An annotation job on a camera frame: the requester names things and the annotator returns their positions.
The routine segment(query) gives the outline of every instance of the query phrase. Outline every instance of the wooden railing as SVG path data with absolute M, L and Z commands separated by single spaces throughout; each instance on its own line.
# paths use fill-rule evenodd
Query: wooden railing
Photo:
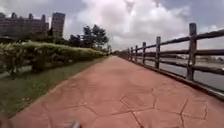
M 146 46 L 146 43 L 143 42 L 142 47 L 138 47 L 136 45 L 135 48 L 129 48 L 127 50 L 122 51 L 120 53 L 120 56 L 136 63 L 139 63 L 139 59 L 140 59 L 142 65 L 146 64 L 146 60 L 153 61 L 155 62 L 155 65 L 153 67 L 155 69 L 160 69 L 161 63 L 186 68 L 187 74 L 186 76 L 184 76 L 184 78 L 191 81 L 194 80 L 195 71 L 202 71 L 202 72 L 214 73 L 218 75 L 224 75 L 223 69 L 196 65 L 196 56 L 223 56 L 224 55 L 224 49 L 197 50 L 198 40 L 222 37 L 224 36 L 224 29 L 208 32 L 208 33 L 203 33 L 203 34 L 197 34 L 197 25 L 195 23 L 190 23 L 189 29 L 190 29 L 189 36 L 173 39 L 169 41 L 164 41 L 164 42 L 161 42 L 161 37 L 157 37 L 156 44 Z M 160 51 L 161 46 L 182 43 L 186 41 L 189 41 L 188 50 Z M 156 48 L 156 51 L 146 52 L 147 49 L 151 49 L 151 48 Z M 187 63 L 186 64 L 176 63 L 176 62 L 165 61 L 161 59 L 161 57 L 166 55 L 171 55 L 171 54 L 172 55 L 177 55 L 177 54 L 188 55 Z

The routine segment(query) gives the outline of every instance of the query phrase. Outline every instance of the wooden fence post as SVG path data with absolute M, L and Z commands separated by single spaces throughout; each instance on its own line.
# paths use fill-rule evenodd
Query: wooden fence post
M 131 61 L 132 61 L 133 60 L 133 48 L 132 47 L 131 47 L 130 58 L 131 58 Z
M 146 42 L 142 43 L 142 64 L 145 65 L 145 50 L 146 50 Z
M 137 62 L 137 56 L 138 56 L 138 45 L 135 45 L 135 62 Z
M 130 59 L 130 49 L 129 48 L 127 49 L 127 59 L 128 60 Z
M 189 44 L 189 57 L 187 66 L 187 79 L 194 79 L 194 69 L 193 66 L 196 63 L 196 50 L 197 50 L 197 39 L 194 36 L 197 35 L 197 25 L 196 23 L 190 23 L 190 44 Z
M 160 59 L 160 43 L 161 37 L 156 38 L 156 55 L 155 55 L 155 68 L 159 69 L 159 59 Z

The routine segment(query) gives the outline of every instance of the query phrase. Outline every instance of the building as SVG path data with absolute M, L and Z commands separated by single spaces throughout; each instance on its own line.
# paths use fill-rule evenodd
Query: building
M 12 13 L 11 17 L 6 17 L 0 13 L 0 36 L 20 37 L 30 33 L 47 34 L 49 23 L 46 22 L 45 15 L 41 19 L 34 19 L 32 14 L 28 18 L 18 17 Z
M 65 14 L 58 12 L 53 13 L 51 28 L 53 29 L 53 35 L 55 38 L 63 37 L 64 23 L 65 23 Z

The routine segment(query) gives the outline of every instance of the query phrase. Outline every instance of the distant building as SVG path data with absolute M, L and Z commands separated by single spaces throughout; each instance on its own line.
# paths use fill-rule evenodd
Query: distant building
M 62 38 L 65 23 L 65 14 L 53 13 L 51 27 L 53 29 L 54 37 Z
M 34 19 L 32 14 L 28 18 L 18 17 L 12 13 L 11 17 L 6 17 L 0 13 L 0 36 L 19 37 L 30 33 L 47 34 L 49 23 L 46 22 L 45 15 L 41 19 Z

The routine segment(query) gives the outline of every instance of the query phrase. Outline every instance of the grass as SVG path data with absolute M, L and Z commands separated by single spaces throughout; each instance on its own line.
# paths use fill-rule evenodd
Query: grass
M 14 80 L 9 77 L 0 78 L 0 111 L 8 117 L 14 116 L 58 83 L 103 59 L 80 62 L 39 74 L 24 73 Z

